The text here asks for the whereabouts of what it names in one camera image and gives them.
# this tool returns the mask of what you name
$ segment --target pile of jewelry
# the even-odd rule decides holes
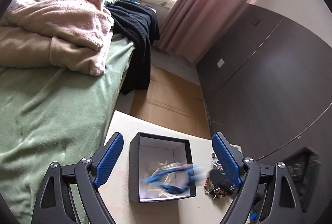
[[[217,157],[215,156],[215,154],[212,153],[211,156],[212,156],[212,168],[222,171],[222,173],[225,175],[225,173],[223,172],[224,170],[222,169],[222,166],[221,166],[219,160],[217,159]],[[205,181],[204,193],[206,195],[211,195],[212,199],[219,198],[219,197],[225,197],[226,195],[228,195],[228,193],[225,192],[222,188],[220,188],[218,186],[214,186],[212,181],[210,181],[209,178],[207,178]]]

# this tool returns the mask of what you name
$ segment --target white table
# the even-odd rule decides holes
[[[224,197],[213,200],[204,194],[203,185],[196,184],[197,196],[193,198],[153,203],[129,201],[129,144],[139,131],[190,140],[193,163],[200,166],[204,173],[211,169],[213,149],[210,140],[169,130],[115,111],[105,143],[114,132],[120,132],[124,138],[124,146],[107,183],[99,189],[115,222],[117,224],[219,224],[230,206],[231,199]]]

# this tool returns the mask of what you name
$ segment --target open box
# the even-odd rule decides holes
[[[129,149],[129,199],[136,202],[156,202],[179,200],[196,196],[195,182],[189,184],[184,193],[170,197],[159,197],[159,191],[149,191],[142,179],[147,177],[147,170],[154,163],[184,162],[192,164],[189,140],[159,136],[139,132],[130,142]],[[186,185],[187,172],[175,172],[171,184]]]

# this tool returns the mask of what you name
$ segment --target green blanket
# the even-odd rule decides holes
[[[0,67],[0,192],[21,224],[31,223],[51,162],[77,163],[100,146],[133,50],[114,35],[100,77],[59,67]]]

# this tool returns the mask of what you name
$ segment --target curtain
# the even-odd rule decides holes
[[[160,24],[160,49],[197,63],[247,0],[177,0]]]

